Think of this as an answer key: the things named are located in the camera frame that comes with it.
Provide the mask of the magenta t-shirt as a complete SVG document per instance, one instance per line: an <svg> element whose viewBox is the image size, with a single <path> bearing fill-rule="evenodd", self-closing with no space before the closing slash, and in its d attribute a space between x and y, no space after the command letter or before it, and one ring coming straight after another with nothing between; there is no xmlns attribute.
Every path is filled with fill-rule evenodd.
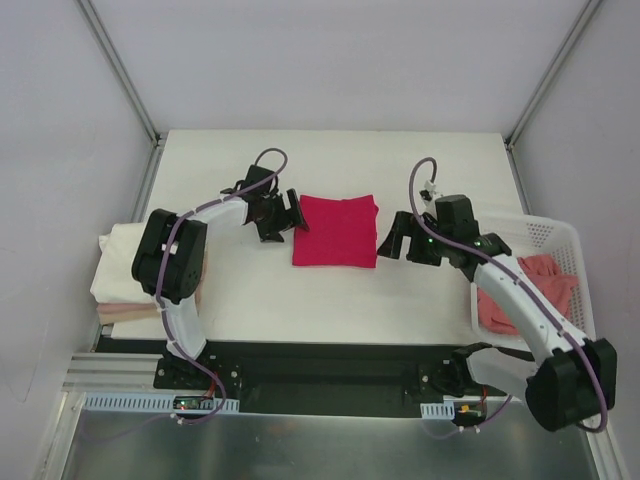
<svg viewBox="0 0 640 480"><path fill-rule="evenodd" d="M300 206L308 229L294 232L293 266L376 267L379 208L373 195L340 200L302 195Z"/></svg>

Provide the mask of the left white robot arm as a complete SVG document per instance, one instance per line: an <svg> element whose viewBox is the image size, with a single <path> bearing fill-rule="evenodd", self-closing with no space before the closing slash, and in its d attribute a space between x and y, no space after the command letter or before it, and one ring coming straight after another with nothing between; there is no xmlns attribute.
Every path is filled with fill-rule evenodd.
<svg viewBox="0 0 640 480"><path fill-rule="evenodd" d="M210 363L200 354L207 340L196 305L208 236L252 223L262 242L283 242L292 228L308 230L294 189L282 193L275 171L254 164L244 179L185 214L154 210L135 253L131 274L161 314L168 351L179 358L176 375L188 388L204 387Z"/></svg>

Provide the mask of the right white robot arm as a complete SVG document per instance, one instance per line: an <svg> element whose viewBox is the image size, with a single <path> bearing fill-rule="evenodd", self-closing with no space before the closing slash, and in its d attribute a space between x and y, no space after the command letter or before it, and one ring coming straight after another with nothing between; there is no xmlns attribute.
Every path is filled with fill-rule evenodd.
<svg viewBox="0 0 640 480"><path fill-rule="evenodd" d="M523 400L549 432L576 426L600 433L615 404L617 352L606 339L590 339L546 299L527 277L510 247L483 233L471 201L449 195L433 214L398 211L378 248L381 257L439 266L447 261L509 317L529 351L478 342L455 350L441 374L448 394L473 394L492 386Z"/></svg>

